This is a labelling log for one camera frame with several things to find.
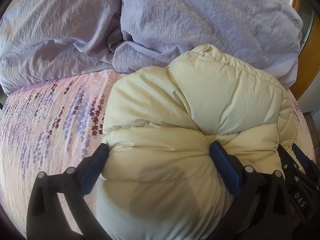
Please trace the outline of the lavender pillow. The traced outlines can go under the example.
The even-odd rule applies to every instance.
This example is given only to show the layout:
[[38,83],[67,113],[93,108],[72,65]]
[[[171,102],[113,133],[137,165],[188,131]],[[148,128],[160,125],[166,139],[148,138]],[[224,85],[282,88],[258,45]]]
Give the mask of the lavender pillow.
[[169,65],[211,44],[274,77],[284,87],[297,78],[303,21],[285,0],[122,0],[120,73]]
[[121,0],[20,0],[1,19],[5,94],[112,68]]

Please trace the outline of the pink floral bed sheet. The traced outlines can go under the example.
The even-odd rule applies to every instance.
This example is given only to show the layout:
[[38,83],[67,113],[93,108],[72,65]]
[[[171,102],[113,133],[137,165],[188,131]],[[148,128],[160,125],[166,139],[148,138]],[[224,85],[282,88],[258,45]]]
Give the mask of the pink floral bed sheet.
[[[311,135],[291,92],[255,69],[240,75],[230,70],[218,80],[217,69],[147,67],[129,76],[112,69],[67,77],[13,92],[1,112],[1,205],[26,235],[27,209],[36,175],[57,174],[91,155],[106,140],[103,126],[127,117],[134,107],[140,77],[155,82],[136,110],[156,118],[155,126],[180,126],[188,132],[172,136],[175,145],[202,146],[214,139],[235,152],[260,140],[264,152],[241,156],[243,162],[273,160],[271,146],[297,143],[314,157]],[[232,109],[235,117],[221,123],[218,110],[228,103],[227,90],[239,88]]]

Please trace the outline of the lavender pillow left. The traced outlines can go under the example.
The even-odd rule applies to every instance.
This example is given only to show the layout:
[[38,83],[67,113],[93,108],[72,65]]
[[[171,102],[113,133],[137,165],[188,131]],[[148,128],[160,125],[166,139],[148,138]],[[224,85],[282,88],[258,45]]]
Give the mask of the lavender pillow left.
[[1,19],[5,94],[112,68],[121,0],[20,0]]

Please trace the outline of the lavender pillow right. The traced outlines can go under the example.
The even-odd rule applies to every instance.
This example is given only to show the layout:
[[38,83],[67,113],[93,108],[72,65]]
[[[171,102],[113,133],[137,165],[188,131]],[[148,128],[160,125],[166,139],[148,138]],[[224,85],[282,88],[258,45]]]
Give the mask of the lavender pillow right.
[[169,65],[211,44],[274,77],[284,87],[297,78],[303,21],[285,0],[122,0],[120,73]]

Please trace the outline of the wooden glass door cabinet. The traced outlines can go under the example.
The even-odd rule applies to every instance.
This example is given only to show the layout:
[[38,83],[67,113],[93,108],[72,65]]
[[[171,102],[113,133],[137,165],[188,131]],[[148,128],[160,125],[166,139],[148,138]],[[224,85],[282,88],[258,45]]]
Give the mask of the wooden glass door cabinet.
[[298,100],[319,73],[319,17],[308,0],[293,0],[292,7],[303,20],[297,80],[290,88]]

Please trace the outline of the cream quilted down jacket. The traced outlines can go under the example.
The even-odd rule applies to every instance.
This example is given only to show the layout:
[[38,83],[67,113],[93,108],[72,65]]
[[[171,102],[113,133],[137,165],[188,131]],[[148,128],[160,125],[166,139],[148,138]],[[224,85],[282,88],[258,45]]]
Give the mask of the cream quilted down jacket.
[[97,220],[111,238],[205,239],[234,200],[210,144],[270,174],[297,126],[275,77],[206,44],[118,80],[103,134]]

